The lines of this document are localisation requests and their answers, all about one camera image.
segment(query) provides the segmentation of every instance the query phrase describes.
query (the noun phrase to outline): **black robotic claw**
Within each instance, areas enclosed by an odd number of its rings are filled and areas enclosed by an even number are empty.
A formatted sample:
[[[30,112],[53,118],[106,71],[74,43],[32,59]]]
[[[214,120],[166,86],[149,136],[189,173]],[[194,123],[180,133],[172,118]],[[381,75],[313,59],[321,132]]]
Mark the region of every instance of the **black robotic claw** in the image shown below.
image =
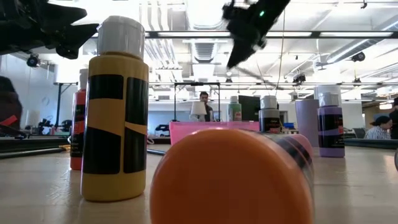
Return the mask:
[[[76,59],[78,49],[99,24],[72,26],[87,15],[84,9],[49,4],[47,0],[0,0],[0,55],[29,52],[45,46]]]
[[[234,47],[227,67],[233,68],[256,53],[256,48],[264,48],[265,35],[290,0],[258,0],[247,9],[235,7],[235,0],[223,7],[223,19],[228,21]]]

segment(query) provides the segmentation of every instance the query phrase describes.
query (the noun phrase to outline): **striped shirt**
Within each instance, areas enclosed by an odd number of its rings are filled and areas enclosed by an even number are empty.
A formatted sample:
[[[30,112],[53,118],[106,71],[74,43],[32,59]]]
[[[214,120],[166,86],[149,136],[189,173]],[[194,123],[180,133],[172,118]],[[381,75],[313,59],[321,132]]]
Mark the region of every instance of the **striped shirt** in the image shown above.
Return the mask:
[[[375,126],[366,131],[365,139],[390,140],[391,136],[387,130],[380,128],[380,126]]]

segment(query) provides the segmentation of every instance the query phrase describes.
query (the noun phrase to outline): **pink box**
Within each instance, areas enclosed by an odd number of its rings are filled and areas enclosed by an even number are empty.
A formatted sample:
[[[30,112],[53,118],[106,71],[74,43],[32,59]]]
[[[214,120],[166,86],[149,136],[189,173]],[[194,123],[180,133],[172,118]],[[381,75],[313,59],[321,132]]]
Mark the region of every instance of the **pink box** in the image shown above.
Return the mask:
[[[208,128],[228,128],[228,129],[248,129],[259,131],[258,122],[249,121],[230,121],[230,122],[170,122],[170,140],[174,145],[185,136],[202,129]]]

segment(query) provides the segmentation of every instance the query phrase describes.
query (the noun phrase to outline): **red paint bottle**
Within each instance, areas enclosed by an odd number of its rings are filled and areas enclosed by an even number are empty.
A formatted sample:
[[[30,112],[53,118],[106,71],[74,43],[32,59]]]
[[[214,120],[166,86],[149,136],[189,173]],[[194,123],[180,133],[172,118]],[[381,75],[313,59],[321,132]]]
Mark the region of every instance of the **red paint bottle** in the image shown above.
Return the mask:
[[[85,130],[86,86],[88,69],[80,70],[80,89],[73,98],[72,141],[70,144],[70,168],[81,170],[83,156],[83,136]]]

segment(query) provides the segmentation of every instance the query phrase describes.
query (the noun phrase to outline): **yellow paint bottle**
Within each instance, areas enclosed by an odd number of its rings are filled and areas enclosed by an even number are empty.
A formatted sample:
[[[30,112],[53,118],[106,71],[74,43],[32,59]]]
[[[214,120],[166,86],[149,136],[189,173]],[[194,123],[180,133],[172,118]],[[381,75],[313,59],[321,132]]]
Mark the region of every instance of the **yellow paint bottle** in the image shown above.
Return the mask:
[[[146,186],[148,66],[145,31],[111,16],[89,64],[81,194],[89,201],[136,197]]]

